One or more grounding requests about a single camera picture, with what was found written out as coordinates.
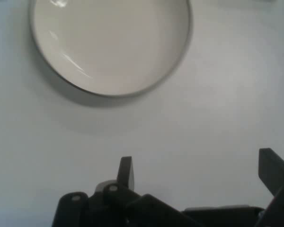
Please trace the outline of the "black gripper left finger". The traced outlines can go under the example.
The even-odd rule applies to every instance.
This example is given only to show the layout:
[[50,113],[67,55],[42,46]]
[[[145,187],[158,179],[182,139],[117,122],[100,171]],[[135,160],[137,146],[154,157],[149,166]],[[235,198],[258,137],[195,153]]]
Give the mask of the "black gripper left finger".
[[133,161],[122,157],[117,178],[89,197],[72,192],[58,202],[54,227],[197,227],[199,223],[157,198],[134,192]]

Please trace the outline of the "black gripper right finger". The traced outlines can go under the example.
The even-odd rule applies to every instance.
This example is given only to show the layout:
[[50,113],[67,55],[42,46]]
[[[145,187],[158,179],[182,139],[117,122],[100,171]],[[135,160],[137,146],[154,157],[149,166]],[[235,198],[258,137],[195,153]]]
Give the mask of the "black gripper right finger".
[[257,227],[284,227],[284,160],[271,148],[259,150],[258,176],[273,195],[260,212]]

